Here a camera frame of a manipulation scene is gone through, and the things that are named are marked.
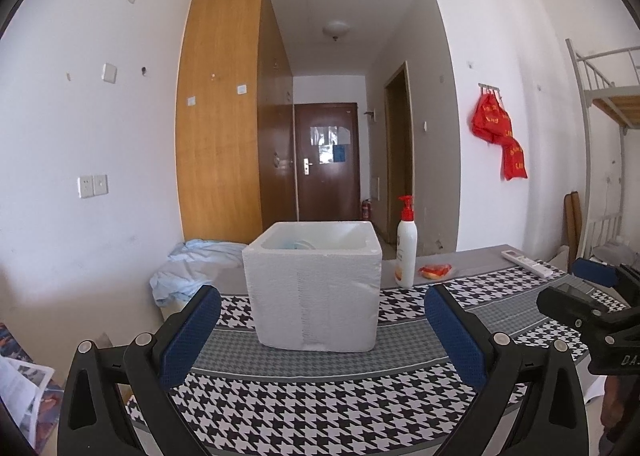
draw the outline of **ceiling light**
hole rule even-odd
[[[322,33],[337,41],[340,37],[344,37],[351,30],[351,26],[343,21],[330,21],[322,27]]]

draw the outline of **remote control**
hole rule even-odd
[[[532,274],[536,274],[538,277],[542,277],[542,279],[551,277],[554,274],[554,271],[550,268],[547,268],[543,264],[540,264],[533,259],[529,259],[526,256],[515,252],[514,250],[505,250],[502,252],[502,256],[505,259],[509,259],[509,261],[521,266],[525,270],[529,270]]]

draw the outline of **wooden cabinet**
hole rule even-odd
[[[271,0],[191,1],[175,155],[185,240],[249,243],[296,219],[292,75]]]

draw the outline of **light blue cloth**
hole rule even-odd
[[[175,246],[167,262],[149,280],[159,307],[174,299],[188,302],[203,284],[214,284],[220,271],[242,266],[242,243],[191,240]]]

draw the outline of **fire extinguisher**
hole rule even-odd
[[[362,220],[371,221],[371,200],[362,202]]]

